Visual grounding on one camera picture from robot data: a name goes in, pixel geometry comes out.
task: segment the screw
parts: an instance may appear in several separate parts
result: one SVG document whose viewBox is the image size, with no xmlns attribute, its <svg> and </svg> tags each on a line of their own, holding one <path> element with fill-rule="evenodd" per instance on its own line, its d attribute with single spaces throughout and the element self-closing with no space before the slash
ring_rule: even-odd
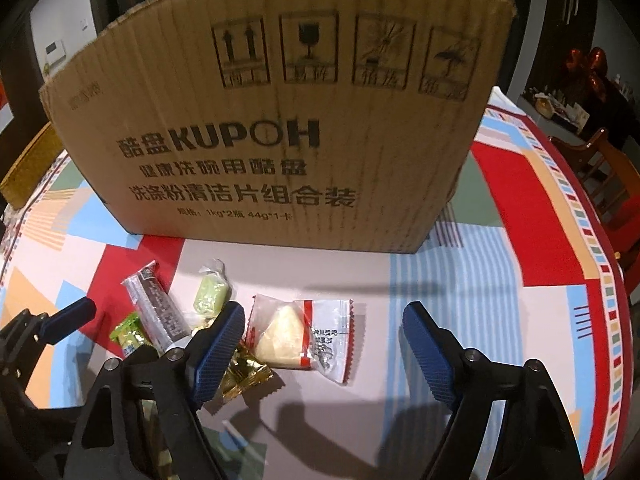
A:
<svg viewBox="0 0 640 480">
<path fill-rule="evenodd" d="M 471 361 L 472 363 L 479 361 L 481 355 L 482 354 L 480 353 L 480 351 L 476 350 L 475 348 L 468 348 L 465 350 L 466 360 Z"/>
<path fill-rule="evenodd" d="M 529 361 L 527 366 L 529 368 L 531 368 L 534 372 L 541 372 L 542 370 L 545 369 L 545 367 L 542 365 L 542 363 L 540 361 L 538 361 L 537 359 L 532 359 L 531 361 Z"/>
<path fill-rule="evenodd" d="M 119 364 L 120 364 L 120 359 L 118 359 L 117 357 L 112 357 L 111 359 L 107 359 L 104 362 L 103 366 L 105 370 L 112 371 L 112 370 L 115 370 Z"/>
<path fill-rule="evenodd" d="M 179 361 L 183 357 L 184 350 L 182 348 L 171 348 L 171 350 L 166 353 L 166 358 L 169 359 L 169 361 Z"/>
</svg>

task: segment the blue gripper pad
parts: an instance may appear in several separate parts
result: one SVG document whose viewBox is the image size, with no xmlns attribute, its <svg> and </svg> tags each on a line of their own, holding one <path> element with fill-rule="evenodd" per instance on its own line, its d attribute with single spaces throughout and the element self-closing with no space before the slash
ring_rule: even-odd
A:
<svg viewBox="0 0 640 480">
<path fill-rule="evenodd" d="M 242 334 L 244 309 L 229 301 L 210 328 L 199 330 L 188 344 L 187 382 L 197 408 L 213 399 Z"/>
<path fill-rule="evenodd" d="M 38 336 L 43 343 L 55 345 L 95 317 L 95 303 L 87 297 L 45 318 Z"/>
<path fill-rule="evenodd" d="M 456 359 L 455 355 L 451 355 L 458 350 L 455 345 L 460 347 L 461 352 L 462 346 L 450 332 L 440 329 L 422 304 L 417 301 L 405 307 L 402 314 L 402 328 L 433 397 L 453 410 L 458 395 L 455 391 L 454 364 L 450 359 Z M 442 347 L 441 332 L 447 332 L 453 339 L 453 352 L 447 352 L 448 349 Z"/>
</svg>

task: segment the colorful tablecloth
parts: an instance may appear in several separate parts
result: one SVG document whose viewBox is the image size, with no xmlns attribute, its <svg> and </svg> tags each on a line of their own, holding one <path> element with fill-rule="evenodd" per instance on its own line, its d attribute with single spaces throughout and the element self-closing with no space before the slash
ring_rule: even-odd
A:
<svg viewBox="0 0 640 480">
<path fill-rule="evenodd" d="M 578 181 L 517 110 L 487 108 L 458 190 L 415 254 L 129 235 L 66 156 L 41 188 L 2 243 L 1 322 L 24 308 L 51 314 L 84 295 L 99 312 L 44 352 L 28 390 L 39 406 L 81 402 L 104 360 L 120 354 L 108 334 L 132 309 L 124 277 L 157 260 L 161 281 L 186 312 L 199 267 L 216 257 L 247 314 L 256 293 L 348 298 L 356 331 L 347 385 L 278 370 L 271 385 L 199 412 L 230 478 L 420 478 L 448 413 L 402 334 L 401 313 L 412 300 L 492 360 L 545 363 L 588 479 L 603 478 L 617 457 L 632 382 L 620 270 Z M 495 403 L 478 478 L 488 470 L 502 409 Z"/>
</svg>

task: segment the cardboard box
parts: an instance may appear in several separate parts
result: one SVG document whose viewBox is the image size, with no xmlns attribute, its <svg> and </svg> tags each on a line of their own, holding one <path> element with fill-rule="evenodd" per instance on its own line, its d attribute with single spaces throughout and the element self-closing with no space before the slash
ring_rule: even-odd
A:
<svg viewBox="0 0 640 480">
<path fill-rule="evenodd" d="M 130 232 L 411 252 L 513 15 L 511 0 L 149 0 L 41 98 Z"/>
</svg>

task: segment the thermostat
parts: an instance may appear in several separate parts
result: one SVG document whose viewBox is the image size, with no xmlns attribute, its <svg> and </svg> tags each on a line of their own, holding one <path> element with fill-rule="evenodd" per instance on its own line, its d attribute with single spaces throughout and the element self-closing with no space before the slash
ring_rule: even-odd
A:
<svg viewBox="0 0 640 480">
<path fill-rule="evenodd" d="M 62 45 L 62 40 L 54 41 L 51 44 L 48 44 L 45 47 L 45 53 L 47 57 L 47 63 L 50 66 L 53 66 L 54 63 L 59 62 L 61 59 L 64 59 L 65 47 Z"/>
</svg>

